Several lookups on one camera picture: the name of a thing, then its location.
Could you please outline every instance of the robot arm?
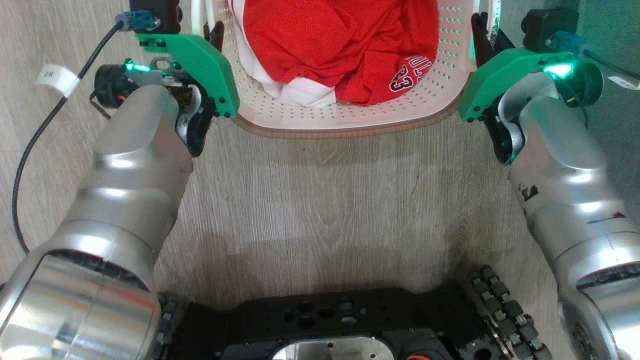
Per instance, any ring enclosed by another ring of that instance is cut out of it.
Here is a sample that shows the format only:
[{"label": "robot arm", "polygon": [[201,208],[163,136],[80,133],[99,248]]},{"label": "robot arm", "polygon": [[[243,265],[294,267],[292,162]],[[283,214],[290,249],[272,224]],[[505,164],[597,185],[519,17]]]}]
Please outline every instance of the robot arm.
[{"label": "robot arm", "polygon": [[640,359],[640,233],[602,150],[548,74],[524,77],[498,111],[514,144],[509,181],[556,277],[574,352],[580,360]]},{"label": "robot arm", "polygon": [[143,86],[102,130],[66,217],[0,293],[0,358],[144,359],[153,350],[152,271],[193,170],[178,118],[165,87]]}]

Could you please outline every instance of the green led light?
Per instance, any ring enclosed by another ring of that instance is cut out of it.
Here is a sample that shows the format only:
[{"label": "green led light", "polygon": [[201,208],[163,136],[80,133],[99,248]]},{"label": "green led light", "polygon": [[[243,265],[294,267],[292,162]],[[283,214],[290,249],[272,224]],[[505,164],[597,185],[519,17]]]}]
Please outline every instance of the green led light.
[{"label": "green led light", "polygon": [[129,71],[132,71],[132,70],[137,70],[137,71],[142,71],[142,72],[150,72],[151,71],[151,68],[146,66],[146,65],[138,65],[138,64],[134,64],[134,63],[127,63],[127,64],[125,64],[125,67]]},{"label": "green led light", "polygon": [[133,69],[138,71],[143,71],[143,72],[151,71],[151,68],[146,65],[133,65]]},{"label": "green led light", "polygon": [[545,67],[543,71],[546,72],[547,74],[551,74],[551,76],[557,76],[561,79],[564,79],[567,75],[571,74],[571,71],[573,71],[573,65],[572,64],[549,65],[548,67]]}]

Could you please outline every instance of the blue connector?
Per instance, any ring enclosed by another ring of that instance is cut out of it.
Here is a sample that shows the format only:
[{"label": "blue connector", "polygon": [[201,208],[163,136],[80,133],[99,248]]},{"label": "blue connector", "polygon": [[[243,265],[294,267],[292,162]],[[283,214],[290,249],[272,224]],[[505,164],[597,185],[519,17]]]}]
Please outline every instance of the blue connector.
[{"label": "blue connector", "polygon": [[160,19],[148,10],[121,13],[115,17],[114,21],[124,23],[120,31],[153,30],[160,26]]},{"label": "blue connector", "polygon": [[547,41],[546,45],[558,52],[567,52],[576,55],[580,60],[584,60],[584,51],[590,46],[583,37],[566,31],[557,31]]}]

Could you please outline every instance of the black cable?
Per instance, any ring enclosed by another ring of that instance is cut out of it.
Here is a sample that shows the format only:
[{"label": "black cable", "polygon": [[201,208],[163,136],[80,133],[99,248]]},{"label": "black cable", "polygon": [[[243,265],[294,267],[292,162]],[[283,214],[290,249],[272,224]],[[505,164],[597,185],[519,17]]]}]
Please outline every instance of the black cable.
[{"label": "black cable", "polygon": [[601,64],[601,65],[604,65],[604,66],[606,66],[606,67],[610,68],[611,70],[615,70],[615,71],[619,72],[619,73],[620,73],[620,74],[622,74],[622,75],[629,76],[629,77],[631,77],[631,78],[634,78],[634,79],[636,79],[636,80],[640,81],[640,74],[638,74],[638,73],[636,73],[636,72],[632,72],[632,71],[629,71],[629,70],[627,70],[627,69],[623,69],[623,68],[621,68],[621,67],[619,67],[619,66],[616,66],[616,65],[614,65],[614,64],[612,64],[612,63],[610,63],[610,62],[608,62],[607,60],[605,60],[605,59],[603,59],[603,58],[599,57],[598,55],[596,55],[596,54],[592,53],[592,52],[591,52],[591,51],[589,51],[589,50],[585,50],[585,51],[584,51],[584,54],[585,54],[587,57],[591,58],[593,61],[595,61],[595,62],[597,62],[597,63],[599,63],[599,64]]},{"label": "black cable", "polygon": [[[107,44],[109,40],[111,40],[113,35],[122,28],[123,25],[124,23],[122,21],[118,21],[111,28],[111,30],[109,30],[107,35],[105,35],[104,38],[102,38],[102,40],[100,41],[98,46],[95,48],[91,56],[89,56],[89,59],[86,61],[82,70],[80,70],[80,73],[78,73],[78,79],[82,79],[86,75],[86,73],[89,71],[89,68],[91,67],[91,65],[93,65],[93,62],[98,57],[98,55],[100,54],[104,46]],[[33,134],[33,136],[31,137],[31,140],[29,140],[29,143],[27,144],[26,148],[24,149],[24,152],[22,153],[22,157],[20,158],[20,163],[18,163],[18,169],[15,173],[15,179],[13,180],[13,195],[11,198],[11,213],[13,217],[13,229],[15,230],[15,235],[18,238],[18,244],[20,244],[20,247],[22,248],[22,251],[24,251],[25,254],[29,254],[29,247],[24,241],[24,235],[22,234],[22,230],[20,229],[20,222],[18,221],[18,190],[20,188],[20,180],[22,179],[22,172],[24,171],[24,165],[27,162],[27,158],[29,157],[31,150],[33,150],[33,147],[36,144],[36,141],[38,141],[38,139],[40,138],[40,135],[42,135],[44,130],[51,123],[51,120],[53,120],[53,118],[60,111],[60,109],[62,109],[62,106],[64,106],[67,100],[68,100],[67,97],[63,97],[62,99],[60,99],[56,107],[53,108],[53,110],[51,110],[47,118],[42,122],[40,127],[38,127],[35,134]]]},{"label": "black cable", "polygon": [[567,89],[569,89],[569,91],[571,92],[571,95],[573,96],[575,101],[578,103],[578,106],[580,106],[580,109],[582,110],[582,114],[584,115],[584,127],[586,127],[588,129],[589,128],[589,115],[587,114],[587,109],[585,109],[582,101],[579,99],[578,93],[571,86],[569,86],[568,83],[563,83],[563,86],[565,86]]},{"label": "black cable", "polygon": [[102,90],[105,86],[107,86],[110,82],[112,82],[113,80],[115,80],[118,76],[122,75],[120,73],[120,71],[124,72],[125,69],[125,65],[122,64],[120,66],[120,68],[118,69],[118,71],[113,71],[113,73],[111,74],[110,77],[108,77],[107,79],[103,80],[99,85],[95,85],[94,84],[94,89],[91,92],[91,94],[89,94],[89,103],[91,104],[91,106],[93,106],[99,113],[100,115],[102,115],[102,117],[104,117],[107,120],[111,120],[111,115],[109,115],[109,113],[107,113],[107,111],[97,102],[93,101],[93,99],[96,97],[96,95],[98,94],[98,91]]}]

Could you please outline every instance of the laundry basket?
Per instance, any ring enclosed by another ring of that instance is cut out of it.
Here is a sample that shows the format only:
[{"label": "laundry basket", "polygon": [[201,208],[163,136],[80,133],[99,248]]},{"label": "laundry basket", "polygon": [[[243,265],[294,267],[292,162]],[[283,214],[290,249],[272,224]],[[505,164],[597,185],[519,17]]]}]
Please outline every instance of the laundry basket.
[{"label": "laundry basket", "polygon": [[[340,138],[392,133],[435,124],[456,111],[469,74],[476,69],[471,15],[478,0],[439,0],[440,38],[429,74],[406,94],[373,106],[332,104],[303,108],[280,104],[263,91],[240,64],[228,0],[216,0],[216,18],[225,23],[223,54],[233,68],[246,130],[280,138]],[[489,0],[490,33],[496,31],[500,0]]]}]

